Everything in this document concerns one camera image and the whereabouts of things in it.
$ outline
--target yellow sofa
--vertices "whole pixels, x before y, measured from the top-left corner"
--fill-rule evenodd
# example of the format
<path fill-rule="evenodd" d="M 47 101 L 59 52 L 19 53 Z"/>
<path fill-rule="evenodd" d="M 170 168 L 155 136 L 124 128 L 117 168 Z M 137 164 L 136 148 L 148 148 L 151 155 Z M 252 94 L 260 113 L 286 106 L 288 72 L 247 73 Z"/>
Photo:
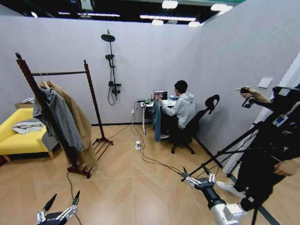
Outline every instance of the yellow sofa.
<path fill-rule="evenodd" d="M 33 108 L 18 109 L 0 125 L 0 155 L 10 162 L 9 155 L 35 152 L 48 152 L 54 158 L 52 151 L 48 150 L 42 142 L 46 127 L 41 131 L 19 134 L 12 130 L 14 124 L 32 118 Z"/>

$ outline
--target gray wall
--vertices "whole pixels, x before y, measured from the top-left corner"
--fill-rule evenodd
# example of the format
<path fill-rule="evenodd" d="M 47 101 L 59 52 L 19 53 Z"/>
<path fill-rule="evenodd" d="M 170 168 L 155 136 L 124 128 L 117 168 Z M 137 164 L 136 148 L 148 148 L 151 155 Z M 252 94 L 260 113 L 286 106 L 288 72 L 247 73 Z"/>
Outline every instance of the gray wall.
<path fill-rule="evenodd" d="M 247 0 L 203 26 L 191 91 L 198 109 L 207 97 L 221 97 L 197 135 L 212 153 L 247 131 L 262 109 L 241 107 L 243 99 L 234 89 L 252 86 L 271 96 L 298 54 L 299 11 L 299 1 Z M 266 90 L 257 88 L 262 77 L 274 78 Z"/>
<path fill-rule="evenodd" d="M 17 13 L 1 4 L 0 4 L 0 15 L 23 16 L 22 14 Z"/>
<path fill-rule="evenodd" d="M 0 122 L 15 110 L 14 103 L 33 96 L 15 61 L 15 52 L 22 55 L 32 72 L 84 70 L 86 59 L 102 122 L 123 123 L 130 122 L 136 100 L 150 98 L 153 90 L 159 89 L 167 89 L 171 95 L 179 79 L 190 83 L 192 59 L 198 54 L 194 43 L 201 33 L 201 29 L 181 25 L 9 16 L 0 20 L 0 30 L 5 31 L 0 35 Z M 122 84 L 114 106 L 107 102 L 110 69 L 105 55 L 110 52 L 109 44 L 100 38 L 107 29 L 116 37 L 112 44 L 116 82 Z M 50 79 L 74 97 L 91 123 L 97 123 L 85 75 Z"/>

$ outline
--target robotic hand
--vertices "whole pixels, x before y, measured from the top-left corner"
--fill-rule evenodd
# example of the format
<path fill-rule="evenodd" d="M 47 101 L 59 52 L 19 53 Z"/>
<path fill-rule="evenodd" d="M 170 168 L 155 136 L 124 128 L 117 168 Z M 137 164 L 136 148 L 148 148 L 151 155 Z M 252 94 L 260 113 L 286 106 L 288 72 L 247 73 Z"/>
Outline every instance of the robotic hand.
<path fill-rule="evenodd" d="M 54 212 L 54 213 L 47 213 L 48 210 L 51 208 L 55 197 L 57 194 L 55 194 L 45 205 L 42 211 L 37 213 L 37 225 L 63 225 L 67 223 L 67 221 L 75 215 L 75 213 L 78 210 L 78 202 L 79 202 L 79 194 L 80 191 L 77 192 L 72 205 L 68 207 L 63 212 Z"/>
<path fill-rule="evenodd" d="M 199 180 L 190 177 L 188 172 L 184 169 L 182 177 L 194 188 L 201 190 L 208 201 L 208 207 L 214 214 L 217 225 L 238 225 L 239 218 L 244 215 L 243 210 L 237 204 L 226 204 L 224 200 L 213 189 L 215 184 L 215 174 L 204 166 L 205 172 L 209 175 L 208 177 L 201 178 Z"/>

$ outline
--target white sneaker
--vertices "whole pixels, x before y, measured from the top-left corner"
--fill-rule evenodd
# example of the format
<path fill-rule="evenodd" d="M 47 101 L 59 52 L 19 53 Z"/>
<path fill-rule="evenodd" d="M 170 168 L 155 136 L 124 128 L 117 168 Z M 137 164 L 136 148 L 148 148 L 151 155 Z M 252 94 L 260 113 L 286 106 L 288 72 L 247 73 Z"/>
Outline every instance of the white sneaker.
<path fill-rule="evenodd" d="M 170 136 L 169 135 L 160 135 L 160 139 L 166 139 L 166 138 L 169 138 Z"/>
<path fill-rule="evenodd" d="M 220 182 L 220 181 L 217 181 L 216 182 L 216 185 L 225 190 L 225 191 L 228 191 L 230 192 L 231 194 L 233 194 L 234 196 L 238 197 L 238 198 L 245 198 L 245 194 L 243 192 L 238 192 L 234 187 L 233 187 L 233 184 L 226 184 L 224 182 Z"/>

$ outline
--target laptop screen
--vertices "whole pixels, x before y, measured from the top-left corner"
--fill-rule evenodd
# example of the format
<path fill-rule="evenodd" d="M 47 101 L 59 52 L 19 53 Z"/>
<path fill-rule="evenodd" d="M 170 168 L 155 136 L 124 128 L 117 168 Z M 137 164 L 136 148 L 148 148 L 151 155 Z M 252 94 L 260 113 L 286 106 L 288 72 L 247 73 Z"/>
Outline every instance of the laptop screen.
<path fill-rule="evenodd" d="M 162 100 L 168 99 L 168 91 L 167 90 L 155 90 L 153 93 L 154 99 L 159 96 Z"/>

